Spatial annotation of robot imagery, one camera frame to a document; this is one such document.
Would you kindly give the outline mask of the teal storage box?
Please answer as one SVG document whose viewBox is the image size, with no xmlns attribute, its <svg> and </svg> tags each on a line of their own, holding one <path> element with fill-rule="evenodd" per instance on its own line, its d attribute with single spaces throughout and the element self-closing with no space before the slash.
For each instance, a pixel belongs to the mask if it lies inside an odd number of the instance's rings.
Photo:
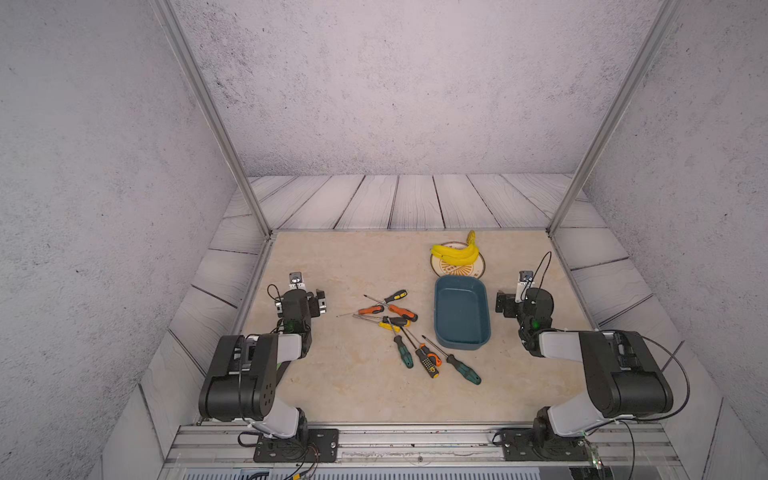
<svg viewBox="0 0 768 480">
<path fill-rule="evenodd" d="M 443 276 L 435 283 L 434 329 L 438 344 L 474 351 L 491 337 L 485 285 L 464 276 Z"/>
</svg>

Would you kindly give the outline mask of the large green black screwdriver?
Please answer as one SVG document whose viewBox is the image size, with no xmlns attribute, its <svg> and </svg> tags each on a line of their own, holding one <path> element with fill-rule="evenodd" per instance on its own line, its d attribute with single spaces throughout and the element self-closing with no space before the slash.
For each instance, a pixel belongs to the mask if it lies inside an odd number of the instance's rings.
<svg viewBox="0 0 768 480">
<path fill-rule="evenodd" d="M 482 382 L 481 377 L 468 365 L 466 365 L 464 362 L 458 360 L 453 354 L 449 354 L 445 352 L 441 347 L 439 347 L 435 342 L 430 340 L 425 335 L 422 336 L 422 338 L 432 347 L 434 347 L 438 352 L 440 352 L 444 357 L 445 360 L 452 365 L 457 372 L 459 372 L 463 378 L 470 383 L 473 383 L 474 385 L 480 385 Z"/>
</svg>

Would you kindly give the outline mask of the black yellow dotted screwdriver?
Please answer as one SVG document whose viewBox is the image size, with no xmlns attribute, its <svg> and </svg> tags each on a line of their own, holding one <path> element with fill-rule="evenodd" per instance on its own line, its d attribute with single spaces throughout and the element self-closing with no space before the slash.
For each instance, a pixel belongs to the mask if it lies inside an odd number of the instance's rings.
<svg viewBox="0 0 768 480">
<path fill-rule="evenodd" d="M 432 364 L 432 362 L 427 358 L 427 356 L 419 350 L 419 345 L 413 338 L 413 336 L 410 334 L 409 330 L 407 328 L 404 328 L 403 333 L 405 334 L 406 339 L 411 343 L 411 345 L 414 348 L 414 351 L 419 359 L 419 362 L 424 367 L 425 371 L 428 373 L 428 375 L 435 379 L 439 376 L 439 370 L 438 368 Z"/>
</svg>

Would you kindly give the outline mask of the orange black stubby screwdriver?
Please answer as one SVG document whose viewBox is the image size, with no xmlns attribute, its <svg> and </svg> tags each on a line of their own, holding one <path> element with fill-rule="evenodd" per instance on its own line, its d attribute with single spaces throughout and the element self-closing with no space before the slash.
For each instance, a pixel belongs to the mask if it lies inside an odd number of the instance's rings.
<svg viewBox="0 0 768 480">
<path fill-rule="evenodd" d="M 426 344 L 421 343 L 419 345 L 419 350 L 422 351 L 436 367 L 440 367 L 442 365 L 442 360 L 439 358 L 439 356 L 434 353 Z"/>
</svg>

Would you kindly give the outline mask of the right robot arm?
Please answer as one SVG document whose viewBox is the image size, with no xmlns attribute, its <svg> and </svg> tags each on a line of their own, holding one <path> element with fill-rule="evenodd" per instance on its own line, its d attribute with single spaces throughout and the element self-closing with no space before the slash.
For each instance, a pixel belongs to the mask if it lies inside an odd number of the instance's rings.
<svg viewBox="0 0 768 480">
<path fill-rule="evenodd" d="M 540 452 L 563 453 L 588 431 L 613 420 L 646 420 L 672 411 L 672 389 L 639 333 L 555 329 L 554 299 L 535 287 L 499 292 L 495 311 L 518 322 L 522 346 L 532 356 L 583 367 L 584 392 L 537 412 L 530 437 Z"/>
</svg>

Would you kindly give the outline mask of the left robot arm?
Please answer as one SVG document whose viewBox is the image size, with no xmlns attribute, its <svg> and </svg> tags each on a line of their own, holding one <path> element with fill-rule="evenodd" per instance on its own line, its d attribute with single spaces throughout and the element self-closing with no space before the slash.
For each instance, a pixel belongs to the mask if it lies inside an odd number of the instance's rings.
<svg viewBox="0 0 768 480">
<path fill-rule="evenodd" d="M 247 421 L 260 434 L 278 439 L 301 436 L 303 411 L 277 396 L 279 369 L 306 357 L 312 320 L 326 312 L 325 292 L 293 289 L 278 297 L 274 333 L 220 338 L 199 397 L 202 417 Z"/>
</svg>

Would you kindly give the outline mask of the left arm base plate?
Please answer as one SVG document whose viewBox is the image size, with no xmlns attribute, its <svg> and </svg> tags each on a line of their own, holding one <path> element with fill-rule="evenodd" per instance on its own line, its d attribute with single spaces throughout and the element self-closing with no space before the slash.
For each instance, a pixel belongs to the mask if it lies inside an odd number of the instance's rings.
<svg viewBox="0 0 768 480">
<path fill-rule="evenodd" d="M 257 437 L 253 461 L 260 463 L 335 463 L 339 447 L 338 429 L 309 428 L 292 438 Z"/>
</svg>

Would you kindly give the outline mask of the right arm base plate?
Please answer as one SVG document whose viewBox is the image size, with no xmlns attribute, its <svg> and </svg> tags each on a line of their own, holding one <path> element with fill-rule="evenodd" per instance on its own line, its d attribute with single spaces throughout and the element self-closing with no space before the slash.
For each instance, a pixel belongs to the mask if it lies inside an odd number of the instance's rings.
<svg viewBox="0 0 768 480">
<path fill-rule="evenodd" d="M 583 440 L 564 438 L 533 428 L 507 428 L 497 431 L 492 443 L 502 449 L 509 462 L 586 462 L 591 454 Z"/>
</svg>

